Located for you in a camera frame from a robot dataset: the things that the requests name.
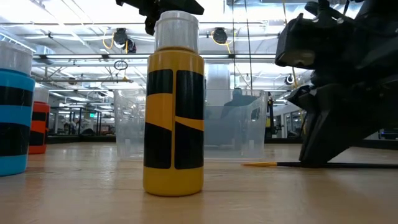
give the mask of black tape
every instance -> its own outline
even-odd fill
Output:
[[[23,124],[0,123],[0,156],[27,154],[30,127]]]
[[[33,112],[32,113],[32,121],[45,121],[47,115],[43,112]]]
[[[178,70],[175,93],[175,115],[182,118],[203,119],[203,75]]]
[[[144,166],[169,169],[172,165],[172,132],[145,123]]]
[[[173,70],[149,72],[147,78],[147,96],[156,93],[173,93]]]
[[[37,132],[37,131],[31,131],[30,132],[30,138],[29,138],[29,145],[30,146],[42,146],[44,145],[44,134]]]
[[[29,90],[0,86],[0,105],[32,106],[33,93]]]
[[[176,169],[192,169],[203,166],[203,131],[175,123]]]
[[[49,128],[50,113],[47,113],[47,119],[45,120],[45,128]]]
[[[49,132],[47,130],[45,130],[45,133],[44,133],[44,144],[47,144],[48,140],[49,140]]]

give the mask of orange and black striped container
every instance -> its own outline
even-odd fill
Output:
[[[30,128],[29,154],[43,154],[47,148],[50,105],[35,101]]]

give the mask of desk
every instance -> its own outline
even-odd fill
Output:
[[[299,145],[267,145],[294,161]],[[334,162],[398,162],[398,151],[354,148]],[[205,162],[203,192],[163,198],[142,189],[142,162],[116,144],[49,145],[27,172],[0,178],[1,223],[396,223],[397,170],[243,167]]]

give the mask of bottle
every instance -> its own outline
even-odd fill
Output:
[[[203,186],[203,74],[198,20],[163,12],[148,58],[143,179],[150,194],[191,195]]]

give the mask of blue cylinder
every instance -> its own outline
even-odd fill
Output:
[[[0,176],[26,170],[35,81],[0,69]]]

